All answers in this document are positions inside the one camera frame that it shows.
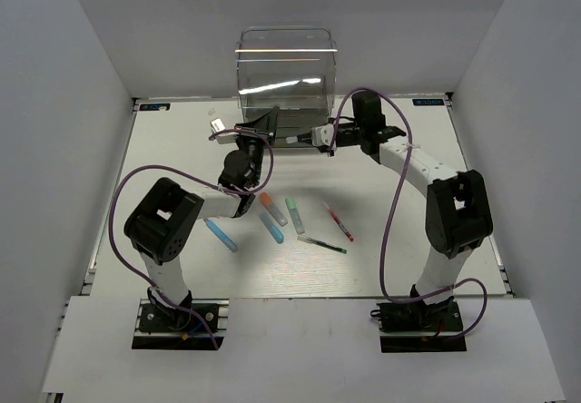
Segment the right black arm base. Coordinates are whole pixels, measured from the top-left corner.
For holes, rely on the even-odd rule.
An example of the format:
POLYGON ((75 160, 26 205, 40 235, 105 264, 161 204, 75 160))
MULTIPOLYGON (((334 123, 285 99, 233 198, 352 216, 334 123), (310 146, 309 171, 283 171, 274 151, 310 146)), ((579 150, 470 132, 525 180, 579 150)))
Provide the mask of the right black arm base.
POLYGON ((370 318, 379 324, 382 353, 466 352, 464 324, 454 298, 438 304, 378 303, 370 318))

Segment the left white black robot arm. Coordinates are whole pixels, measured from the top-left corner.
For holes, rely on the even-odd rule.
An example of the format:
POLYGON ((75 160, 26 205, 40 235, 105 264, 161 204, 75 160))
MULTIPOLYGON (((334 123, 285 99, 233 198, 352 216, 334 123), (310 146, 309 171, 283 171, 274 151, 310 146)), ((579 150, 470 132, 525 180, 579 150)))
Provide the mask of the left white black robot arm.
POLYGON ((261 181, 262 163, 264 153, 273 157, 280 112, 274 106, 251 122, 212 132, 210 140, 236 144, 224 158, 218 182, 198 181, 202 190, 187 192, 162 177, 125 222, 123 233, 147 269, 148 297, 171 329, 183 329, 192 318, 192 294, 183 279, 180 255, 195 222, 240 218, 252 206, 256 192, 266 184, 261 181))

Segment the left blue table label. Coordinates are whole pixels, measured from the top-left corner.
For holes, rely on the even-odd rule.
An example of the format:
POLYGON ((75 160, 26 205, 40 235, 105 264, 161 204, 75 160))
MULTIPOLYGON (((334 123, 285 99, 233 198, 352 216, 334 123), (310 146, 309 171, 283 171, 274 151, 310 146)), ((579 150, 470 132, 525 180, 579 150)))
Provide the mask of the left blue table label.
POLYGON ((169 103, 141 103, 139 105, 139 111, 145 112, 158 112, 158 111, 169 111, 171 105, 169 103))

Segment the orange highlighter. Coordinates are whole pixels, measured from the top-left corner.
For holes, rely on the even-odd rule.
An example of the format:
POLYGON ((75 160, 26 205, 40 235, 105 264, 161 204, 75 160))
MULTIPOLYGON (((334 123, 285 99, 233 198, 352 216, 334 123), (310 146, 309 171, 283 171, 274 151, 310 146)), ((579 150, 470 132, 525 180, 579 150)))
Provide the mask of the orange highlighter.
POLYGON ((259 198, 264 209, 281 227, 288 224, 287 218, 267 192, 262 192, 259 198))

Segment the red gel pen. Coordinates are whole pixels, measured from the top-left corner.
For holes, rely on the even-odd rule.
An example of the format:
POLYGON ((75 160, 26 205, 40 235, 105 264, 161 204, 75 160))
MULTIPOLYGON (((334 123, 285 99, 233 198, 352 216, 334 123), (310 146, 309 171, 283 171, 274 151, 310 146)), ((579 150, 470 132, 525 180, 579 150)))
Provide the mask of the red gel pen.
POLYGON ((343 222, 341 221, 341 219, 339 218, 337 213, 326 202, 324 202, 323 204, 324 204, 328 214, 334 220, 334 222, 338 225, 338 227, 340 228, 342 233, 349 239, 350 242, 354 242, 355 239, 354 239, 353 235, 349 232, 349 230, 343 224, 343 222))

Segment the green gel pen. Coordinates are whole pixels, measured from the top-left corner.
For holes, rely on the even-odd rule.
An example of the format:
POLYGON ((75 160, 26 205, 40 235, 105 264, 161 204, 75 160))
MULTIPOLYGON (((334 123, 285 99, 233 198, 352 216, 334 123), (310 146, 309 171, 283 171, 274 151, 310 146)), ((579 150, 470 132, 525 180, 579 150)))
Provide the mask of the green gel pen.
POLYGON ((326 241, 321 241, 321 240, 313 239, 313 238, 311 238, 309 236, 306 236, 306 235, 298 235, 297 236, 297 240, 298 241, 301 241, 303 243, 315 245, 315 246, 318 246, 318 247, 321 247, 321 248, 324 248, 324 249, 327 249, 327 250, 330 250, 330 251, 335 251, 335 252, 338 252, 338 253, 341 253, 341 254, 346 254, 347 253, 347 250, 344 249, 344 248, 341 248, 340 246, 336 246, 336 245, 330 244, 330 243, 328 243, 326 241))

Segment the light blue highlighter left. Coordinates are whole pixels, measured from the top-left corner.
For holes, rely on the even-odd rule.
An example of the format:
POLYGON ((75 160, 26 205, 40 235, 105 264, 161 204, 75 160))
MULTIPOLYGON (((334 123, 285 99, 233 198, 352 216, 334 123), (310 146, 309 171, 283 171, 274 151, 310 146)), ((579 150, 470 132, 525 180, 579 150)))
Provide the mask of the light blue highlighter left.
POLYGON ((237 244, 214 221, 210 219, 204 219, 203 221, 208 229, 229 251, 236 252, 238 250, 237 244))

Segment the blue table label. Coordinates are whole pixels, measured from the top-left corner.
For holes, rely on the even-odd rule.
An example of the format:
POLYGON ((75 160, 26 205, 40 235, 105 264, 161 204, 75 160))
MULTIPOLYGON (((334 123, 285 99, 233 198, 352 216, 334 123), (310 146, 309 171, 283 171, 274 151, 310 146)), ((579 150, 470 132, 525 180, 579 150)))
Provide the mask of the blue table label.
POLYGON ((443 99, 438 98, 413 98, 412 102, 415 106, 444 106, 443 99))
POLYGON ((158 112, 158 111, 169 111, 171 105, 169 103, 141 103, 139 105, 139 111, 145 112, 158 112))

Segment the green highlighter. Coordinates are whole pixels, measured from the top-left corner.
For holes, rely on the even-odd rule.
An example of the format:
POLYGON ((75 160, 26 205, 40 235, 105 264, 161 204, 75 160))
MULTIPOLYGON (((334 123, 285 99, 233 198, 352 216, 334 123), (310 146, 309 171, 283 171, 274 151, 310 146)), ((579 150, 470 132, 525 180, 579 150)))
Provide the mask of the green highlighter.
POLYGON ((291 221, 293 223, 293 226, 294 226, 296 233, 298 235, 304 234, 305 228, 304 228, 304 224, 303 224, 302 218, 301 218, 299 210, 298 210, 297 203, 295 202, 295 200, 292 197, 286 197, 285 203, 286 203, 287 209, 289 211, 290 218, 291 218, 291 221))

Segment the right blue table label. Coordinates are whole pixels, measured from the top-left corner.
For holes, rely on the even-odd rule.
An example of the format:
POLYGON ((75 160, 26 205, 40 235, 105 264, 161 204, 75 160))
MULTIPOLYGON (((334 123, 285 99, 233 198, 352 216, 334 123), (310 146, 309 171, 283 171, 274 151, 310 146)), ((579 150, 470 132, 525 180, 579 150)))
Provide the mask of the right blue table label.
POLYGON ((415 106, 444 106, 443 99, 438 98, 413 98, 412 102, 415 106))

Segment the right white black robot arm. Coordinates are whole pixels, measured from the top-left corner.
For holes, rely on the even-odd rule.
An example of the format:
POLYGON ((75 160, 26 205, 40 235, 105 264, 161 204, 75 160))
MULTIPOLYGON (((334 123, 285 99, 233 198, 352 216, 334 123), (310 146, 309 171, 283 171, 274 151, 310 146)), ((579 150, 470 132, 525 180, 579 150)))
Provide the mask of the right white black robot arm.
POLYGON ((401 109, 387 96, 363 87, 352 90, 341 101, 333 121, 330 148, 340 147, 339 120, 347 101, 351 101, 359 128, 357 145, 380 166, 399 174, 380 246, 381 293, 391 303, 412 303, 411 321, 421 329, 431 329, 443 317, 439 303, 448 300, 454 289, 479 283, 474 278, 460 280, 458 276, 468 257, 493 231, 484 178, 475 170, 451 168, 421 149, 401 109), (425 232, 430 249, 409 296, 398 299, 388 293, 385 263, 391 225, 406 183, 425 198, 425 232))

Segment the blue gel pen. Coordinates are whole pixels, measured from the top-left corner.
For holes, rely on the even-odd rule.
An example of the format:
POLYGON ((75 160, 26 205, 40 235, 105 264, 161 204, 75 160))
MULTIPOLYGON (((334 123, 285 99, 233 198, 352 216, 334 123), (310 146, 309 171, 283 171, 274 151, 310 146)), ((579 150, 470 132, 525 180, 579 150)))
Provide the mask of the blue gel pen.
POLYGON ((309 136, 297 135, 297 136, 287 137, 286 143, 287 144, 305 143, 308 145, 312 145, 312 139, 309 136))

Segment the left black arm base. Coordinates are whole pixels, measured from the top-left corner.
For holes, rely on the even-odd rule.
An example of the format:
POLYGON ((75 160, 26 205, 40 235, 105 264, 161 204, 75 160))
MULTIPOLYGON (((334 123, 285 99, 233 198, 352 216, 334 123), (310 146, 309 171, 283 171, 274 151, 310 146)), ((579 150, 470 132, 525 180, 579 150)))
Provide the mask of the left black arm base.
POLYGON ((133 350, 213 351, 226 336, 229 301, 193 300, 190 312, 159 304, 151 295, 141 299, 133 332, 133 350))

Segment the blue highlighter middle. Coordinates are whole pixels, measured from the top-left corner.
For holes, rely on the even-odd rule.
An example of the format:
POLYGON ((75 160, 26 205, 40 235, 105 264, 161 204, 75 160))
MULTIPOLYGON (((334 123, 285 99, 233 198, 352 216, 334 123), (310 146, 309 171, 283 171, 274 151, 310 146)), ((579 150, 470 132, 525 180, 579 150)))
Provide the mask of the blue highlighter middle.
POLYGON ((282 231, 276 226, 275 222, 266 212, 261 212, 259 218, 265 228, 268 230, 272 238, 278 243, 284 243, 284 235, 282 231))

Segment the clear acrylic drawer organizer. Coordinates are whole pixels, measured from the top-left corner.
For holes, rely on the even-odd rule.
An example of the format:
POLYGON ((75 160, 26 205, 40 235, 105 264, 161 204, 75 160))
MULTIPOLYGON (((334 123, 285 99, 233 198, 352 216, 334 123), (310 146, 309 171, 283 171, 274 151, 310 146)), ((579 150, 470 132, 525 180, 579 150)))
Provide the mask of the clear acrylic drawer organizer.
POLYGON ((280 108, 277 147, 328 122, 335 101, 336 53, 331 31, 315 26, 254 26, 236 46, 243 120, 280 108))

